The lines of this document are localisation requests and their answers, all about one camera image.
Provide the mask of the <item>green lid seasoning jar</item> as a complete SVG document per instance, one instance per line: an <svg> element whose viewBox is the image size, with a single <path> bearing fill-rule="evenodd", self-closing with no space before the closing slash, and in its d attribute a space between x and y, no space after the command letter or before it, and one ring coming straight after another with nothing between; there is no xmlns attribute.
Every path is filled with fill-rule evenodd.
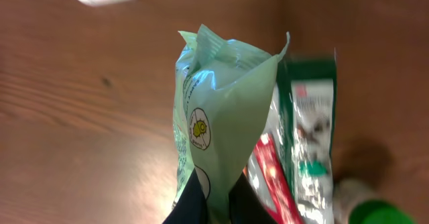
<svg viewBox="0 0 429 224"><path fill-rule="evenodd" d="M368 184L348 178L337 183L333 193L335 223L414 224L395 205L383 200Z"/></svg>

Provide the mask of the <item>teal white snack packet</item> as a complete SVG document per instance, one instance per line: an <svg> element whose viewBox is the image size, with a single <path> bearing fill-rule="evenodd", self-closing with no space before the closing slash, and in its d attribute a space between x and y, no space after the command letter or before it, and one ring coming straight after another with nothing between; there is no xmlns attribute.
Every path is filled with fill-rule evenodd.
<svg viewBox="0 0 429 224"><path fill-rule="evenodd" d="M230 223L229 193L265 128L283 54L223 39L205 25L181 36L186 45L176 62L173 208L195 170L207 223Z"/></svg>

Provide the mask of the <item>red stick sachet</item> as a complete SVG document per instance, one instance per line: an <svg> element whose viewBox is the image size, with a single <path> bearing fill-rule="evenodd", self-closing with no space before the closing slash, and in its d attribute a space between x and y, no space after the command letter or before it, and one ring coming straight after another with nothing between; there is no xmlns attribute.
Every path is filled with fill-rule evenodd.
<svg viewBox="0 0 429 224"><path fill-rule="evenodd" d="M248 180L276 223L303 224L275 152L273 135L264 133L247 164Z"/></svg>

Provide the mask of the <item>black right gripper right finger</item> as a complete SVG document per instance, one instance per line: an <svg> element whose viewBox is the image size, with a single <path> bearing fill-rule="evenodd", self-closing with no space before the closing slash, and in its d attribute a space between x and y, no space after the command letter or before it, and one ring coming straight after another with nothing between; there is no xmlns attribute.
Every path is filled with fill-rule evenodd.
<svg viewBox="0 0 429 224"><path fill-rule="evenodd" d="M229 212L232 224L276 224L265 210L244 173L229 193Z"/></svg>

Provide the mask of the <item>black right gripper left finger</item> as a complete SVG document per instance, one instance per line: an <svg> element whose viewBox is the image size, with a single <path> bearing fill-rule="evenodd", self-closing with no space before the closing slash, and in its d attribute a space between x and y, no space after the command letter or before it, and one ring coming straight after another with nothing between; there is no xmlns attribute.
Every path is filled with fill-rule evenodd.
<svg viewBox="0 0 429 224"><path fill-rule="evenodd" d="M206 199L197 173L193 170L179 201L163 224L207 224L207 222Z"/></svg>

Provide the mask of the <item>green white packet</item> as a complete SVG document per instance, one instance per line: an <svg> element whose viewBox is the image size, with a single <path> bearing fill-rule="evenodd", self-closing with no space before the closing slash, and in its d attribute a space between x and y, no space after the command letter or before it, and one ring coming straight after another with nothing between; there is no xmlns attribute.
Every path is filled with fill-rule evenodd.
<svg viewBox="0 0 429 224"><path fill-rule="evenodd" d="M331 147L335 127L336 58L283 59L263 133L273 135L304 223L334 223Z"/></svg>

